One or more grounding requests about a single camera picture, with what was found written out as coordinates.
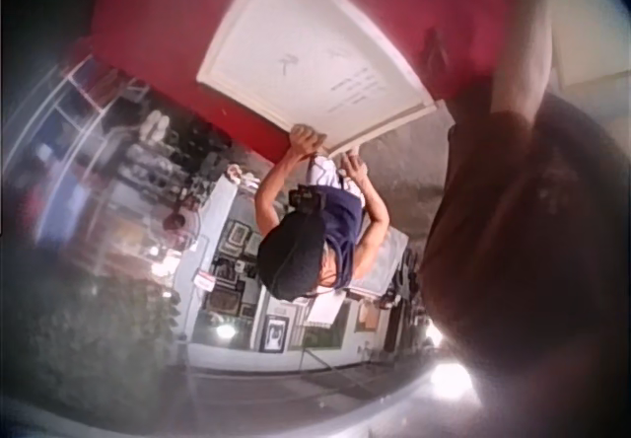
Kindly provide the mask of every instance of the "person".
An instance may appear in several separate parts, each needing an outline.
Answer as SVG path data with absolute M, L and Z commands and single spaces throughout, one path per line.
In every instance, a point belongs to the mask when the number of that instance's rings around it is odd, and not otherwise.
M 419 272 L 486 423 L 505 426 L 469 436 L 610 436 L 628 426 L 629 160 L 546 94 L 548 2 L 516 5 L 487 113 L 453 113 Z
M 282 300 L 346 287 L 364 276 L 386 238 L 389 216 L 359 151 L 335 163 L 317 152 L 325 137 L 305 125 L 289 134 L 290 147 L 256 192 L 256 223 L 263 240 L 258 249 L 258 275 L 270 293 Z M 307 185 L 321 195 L 323 206 L 313 213 L 300 209 L 282 221 L 274 201 L 288 176 L 301 161 L 310 159 Z M 370 224 L 361 236 L 363 205 Z

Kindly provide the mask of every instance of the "white shorts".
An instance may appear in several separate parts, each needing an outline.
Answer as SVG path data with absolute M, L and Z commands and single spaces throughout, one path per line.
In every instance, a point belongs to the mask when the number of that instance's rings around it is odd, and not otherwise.
M 335 162 L 322 155 L 316 155 L 309 161 L 307 185 L 342 188 L 360 198 L 362 200 L 362 208 L 366 206 L 366 200 L 364 199 L 362 190 L 348 177 L 341 177 Z

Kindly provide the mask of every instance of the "blue t-shirt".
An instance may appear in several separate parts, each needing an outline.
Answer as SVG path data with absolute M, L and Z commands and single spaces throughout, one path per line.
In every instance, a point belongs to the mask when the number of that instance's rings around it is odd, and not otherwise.
M 337 257 L 334 288 L 347 286 L 353 276 L 353 254 L 362 229 L 362 200 L 333 186 L 316 186 L 326 196 L 320 216 L 324 221 L 326 243 Z

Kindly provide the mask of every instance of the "white board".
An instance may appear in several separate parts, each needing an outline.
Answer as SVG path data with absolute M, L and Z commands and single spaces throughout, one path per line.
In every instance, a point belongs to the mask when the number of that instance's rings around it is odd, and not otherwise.
M 348 0 L 235 0 L 197 81 L 334 155 L 435 109 L 409 64 Z
M 362 235 L 370 221 L 366 219 L 362 227 Z M 362 278 L 354 278 L 348 285 L 349 290 L 362 295 L 381 297 L 387 291 L 396 272 L 409 238 L 391 226 L 387 228 L 386 238 L 379 247 L 375 263 Z

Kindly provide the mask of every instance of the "red wall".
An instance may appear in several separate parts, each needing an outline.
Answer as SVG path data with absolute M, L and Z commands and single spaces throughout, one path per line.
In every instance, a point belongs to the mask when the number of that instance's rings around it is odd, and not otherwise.
M 399 47 L 437 99 L 493 69 L 508 0 L 353 0 Z M 97 0 L 94 52 L 195 111 L 269 160 L 287 137 L 249 109 L 202 87 L 195 75 L 231 0 Z M 435 29 L 447 65 L 424 63 Z

